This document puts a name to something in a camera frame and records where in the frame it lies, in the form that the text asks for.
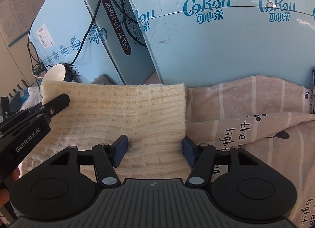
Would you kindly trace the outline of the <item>person's left hand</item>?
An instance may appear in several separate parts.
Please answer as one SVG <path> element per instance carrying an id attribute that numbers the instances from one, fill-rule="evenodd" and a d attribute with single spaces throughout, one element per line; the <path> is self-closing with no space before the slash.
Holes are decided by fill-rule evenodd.
<path id="1" fill-rule="evenodd" d="M 14 172 L 11 175 L 12 181 L 17 181 L 20 176 L 20 170 L 17 167 Z M 4 206 L 7 202 L 9 202 L 9 191 L 8 189 L 1 189 L 1 194 L 0 194 L 0 206 Z"/>

